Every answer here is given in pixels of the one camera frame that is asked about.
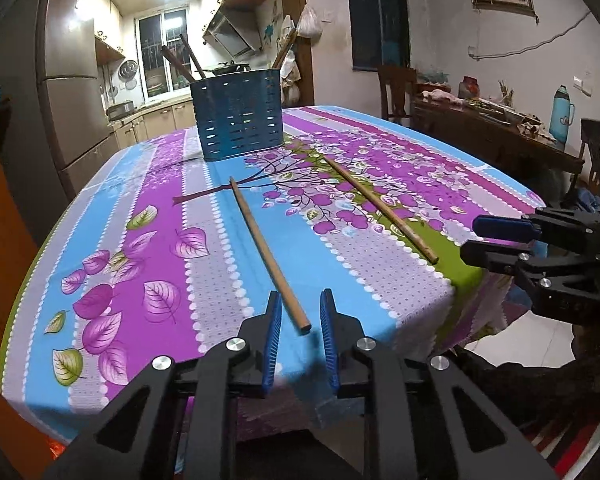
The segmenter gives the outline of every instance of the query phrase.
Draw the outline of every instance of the floral tablecloth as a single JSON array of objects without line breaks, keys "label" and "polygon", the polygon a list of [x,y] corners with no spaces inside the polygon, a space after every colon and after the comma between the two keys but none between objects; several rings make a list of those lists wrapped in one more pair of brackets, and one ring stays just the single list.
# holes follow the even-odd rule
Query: floral tablecloth
[{"label": "floral tablecloth", "polygon": [[[261,313],[274,287],[230,190],[234,177],[312,320],[284,314],[276,387],[240,406],[242,437],[344,416],[324,380],[320,292],[367,335],[424,358],[510,322],[509,281],[459,258],[479,214],[519,217],[541,200],[446,144],[335,107],[284,112],[285,143],[206,163],[195,128],[117,153],[69,206],[16,298],[0,354],[3,396],[67,442],[153,357],[204,355]],[[411,222],[439,262],[334,173],[354,173]]]}]

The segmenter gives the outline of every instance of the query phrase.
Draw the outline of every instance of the thermos handle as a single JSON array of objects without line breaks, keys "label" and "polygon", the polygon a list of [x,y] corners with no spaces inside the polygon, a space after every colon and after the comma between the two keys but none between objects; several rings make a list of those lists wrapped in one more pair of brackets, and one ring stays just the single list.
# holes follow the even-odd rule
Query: thermos handle
[{"label": "thermos handle", "polygon": [[576,115],[576,105],[571,103],[571,105],[569,106],[569,126],[571,126],[573,124],[573,118]]}]

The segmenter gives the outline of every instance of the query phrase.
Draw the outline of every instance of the silver screw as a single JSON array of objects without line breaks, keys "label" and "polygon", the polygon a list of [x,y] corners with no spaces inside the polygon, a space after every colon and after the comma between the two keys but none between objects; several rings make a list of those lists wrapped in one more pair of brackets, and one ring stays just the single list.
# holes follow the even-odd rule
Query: silver screw
[{"label": "silver screw", "polygon": [[360,348],[363,352],[369,352],[376,347],[376,342],[370,337],[361,337],[356,342],[356,346]]},{"label": "silver screw", "polygon": [[449,359],[443,355],[436,355],[435,357],[431,358],[430,364],[436,370],[446,370],[449,368]]},{"label": "silver screw", "polygon": [[166,355],[158,356],[152,361],[151,366],[156,370],[166,370],[171,366],[171,359]]},{"label": "silver screw", "polygon": [[231,350],[231,352],[239,352],[245,346],[247,346],[247,342],[240,337],[232,337],[226,342],[226,347]]}]

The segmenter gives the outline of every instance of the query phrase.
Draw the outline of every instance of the blue basket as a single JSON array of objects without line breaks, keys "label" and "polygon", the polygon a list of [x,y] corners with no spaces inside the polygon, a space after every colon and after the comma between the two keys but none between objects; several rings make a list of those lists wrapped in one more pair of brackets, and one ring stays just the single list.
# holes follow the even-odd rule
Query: blue basket
[{"label": "blue basket", "polygon": [[190,86],[205,160],[282,144],[280,70],[219,75]]}]

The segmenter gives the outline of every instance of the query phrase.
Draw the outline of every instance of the blue bottle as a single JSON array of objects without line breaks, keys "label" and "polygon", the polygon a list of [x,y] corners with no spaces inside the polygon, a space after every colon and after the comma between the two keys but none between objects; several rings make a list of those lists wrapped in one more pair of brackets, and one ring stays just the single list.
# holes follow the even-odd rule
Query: blue bottle
[{"label": "blue bottle", "polygon": [[549,133],[555,137],[557,147],[564,151],[569,135],[569,126],[573,124],[576,105],[569,101],[569,93],[564,85],[558,88],[554,96],[554,110],[551,112]]}]

